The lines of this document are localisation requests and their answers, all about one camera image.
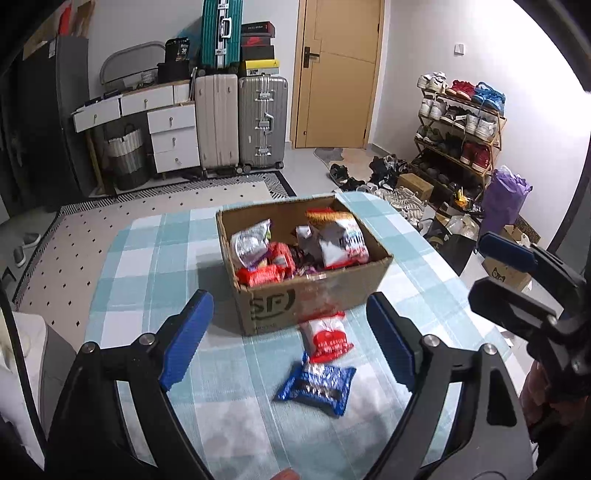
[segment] door handle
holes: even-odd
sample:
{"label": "door handle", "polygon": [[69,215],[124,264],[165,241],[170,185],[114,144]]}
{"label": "door handle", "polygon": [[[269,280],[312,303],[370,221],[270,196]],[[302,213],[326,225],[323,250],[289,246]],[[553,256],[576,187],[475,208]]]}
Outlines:
{"label": "door handle", "polygon": [[310,57],[314,57],[315,59],[319,59],[320,54],[319,53],[310,53],[310,47],[304,48],[304,68],[305,69],[310,68]]}

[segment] finger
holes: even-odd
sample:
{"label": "finger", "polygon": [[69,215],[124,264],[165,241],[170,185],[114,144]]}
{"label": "finger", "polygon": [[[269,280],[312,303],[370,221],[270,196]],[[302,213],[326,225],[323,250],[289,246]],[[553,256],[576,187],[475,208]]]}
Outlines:
{"label": "finger", "polygon": [[291,468],[286,468],[285,470],[282,470],[276,474],[276,476],[271,478],[271,480],[300,480],[300,476]]}

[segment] purple bag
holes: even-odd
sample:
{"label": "purple bag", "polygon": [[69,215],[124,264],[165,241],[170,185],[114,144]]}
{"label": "purple bag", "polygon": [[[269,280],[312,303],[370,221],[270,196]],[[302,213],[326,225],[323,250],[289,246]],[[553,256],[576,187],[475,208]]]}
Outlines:
{"label": "purple bag", "polygon": [[525,179],[513,175],[506,166],[496,169],[482,199],[485,217],[479,237],[487,232],[501,233],[505,225],[513,225],[532,189]]}

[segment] laundry basket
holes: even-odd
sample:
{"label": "laundry basket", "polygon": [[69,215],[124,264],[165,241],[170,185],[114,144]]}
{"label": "laundry basket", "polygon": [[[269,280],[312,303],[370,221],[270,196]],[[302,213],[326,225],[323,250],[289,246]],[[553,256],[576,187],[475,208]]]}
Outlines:
{"label": "laundry basket", "polygon": [[[128,127],[135,128],[133,125],[126,125],[124,133]],[[109,140],[107,155],[119,190],[137,188],[150,178],[140,129]]]}

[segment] suitcase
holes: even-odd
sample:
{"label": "suitcase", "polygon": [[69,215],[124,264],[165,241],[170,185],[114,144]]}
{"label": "suitcase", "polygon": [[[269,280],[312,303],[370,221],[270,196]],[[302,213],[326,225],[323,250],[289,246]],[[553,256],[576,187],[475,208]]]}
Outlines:
{"label": "suitcase", "polygon": [[217,74],[193,81],[201,167],[203,171],[235,168],[239,158],[238,77]]}
{"label": "suitcase", "polygon": [[201,29],[201,67],[238,71],[242,0],[205,0]]}
{"label": "suitcase", "polygon": [[240,161],[251,167],[283,168],[287,126],[287,80],[261,75],[238,80]]}

